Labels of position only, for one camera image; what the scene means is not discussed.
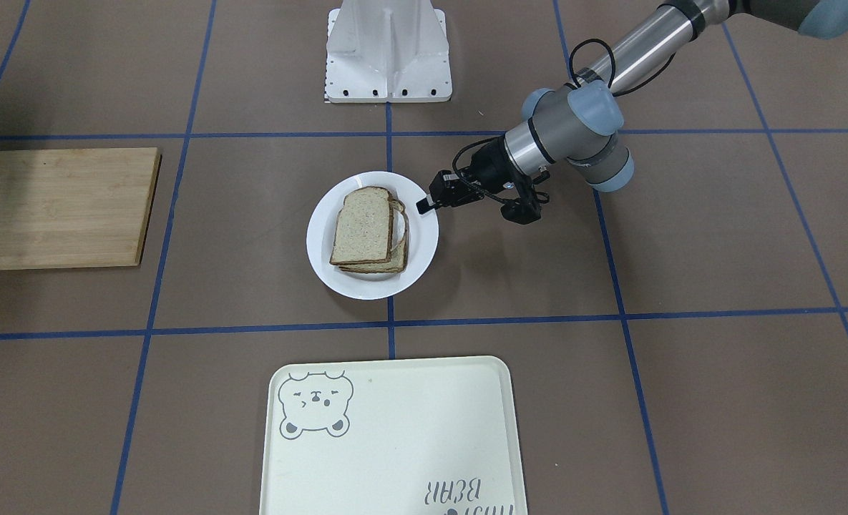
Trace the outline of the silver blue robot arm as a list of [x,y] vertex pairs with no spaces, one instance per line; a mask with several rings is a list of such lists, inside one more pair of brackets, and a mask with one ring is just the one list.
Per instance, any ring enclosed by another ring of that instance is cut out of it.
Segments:
[[551,165],[570,164],[598,192],[623,188],[634,173],[630,150],[619,140],[618,104],[658,77],[682,46],[734,14],[748,14],[804,36],[832,39],[848,31],[848,1],[663,1],[646,20],[585,67],[568,62],[570,81],[532,92],[522,121],[502,136],[472,144],[469,165],[438,172],[416,205],[419,214],[485,198],[515,224],[540,219],[549,195],[536,186]]

